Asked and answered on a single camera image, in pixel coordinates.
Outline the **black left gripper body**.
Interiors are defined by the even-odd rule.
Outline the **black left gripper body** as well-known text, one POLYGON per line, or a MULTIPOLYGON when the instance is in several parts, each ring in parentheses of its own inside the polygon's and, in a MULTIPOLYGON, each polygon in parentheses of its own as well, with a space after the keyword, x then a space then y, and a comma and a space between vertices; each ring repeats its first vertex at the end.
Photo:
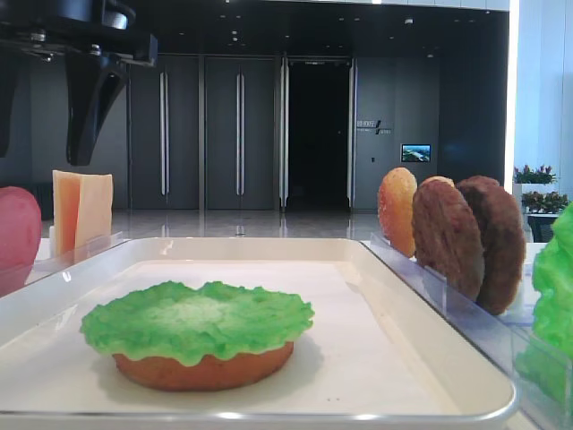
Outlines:
POLYGON ((121 1, 3 1, 1 47, 51 57, 69 52, 153 66, 158 41, 136 30, 135 11, 121 1))

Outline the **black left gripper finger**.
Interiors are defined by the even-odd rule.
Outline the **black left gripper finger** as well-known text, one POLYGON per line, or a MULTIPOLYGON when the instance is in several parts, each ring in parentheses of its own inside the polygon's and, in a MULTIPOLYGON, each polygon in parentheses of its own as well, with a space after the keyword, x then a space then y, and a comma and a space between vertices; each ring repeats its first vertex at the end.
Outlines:
POLYGON ((1 78, 0 78, 0 153, 7 156, 12 128, 12 112, 16 89, 19 83, 20 63, 15 54, 1 49, 1 78))
POLYGON ((128 80, 115 55, 69 53, 65 56, 68 94, 66 157, 73 166, 88 166, 101 128, 128 80))

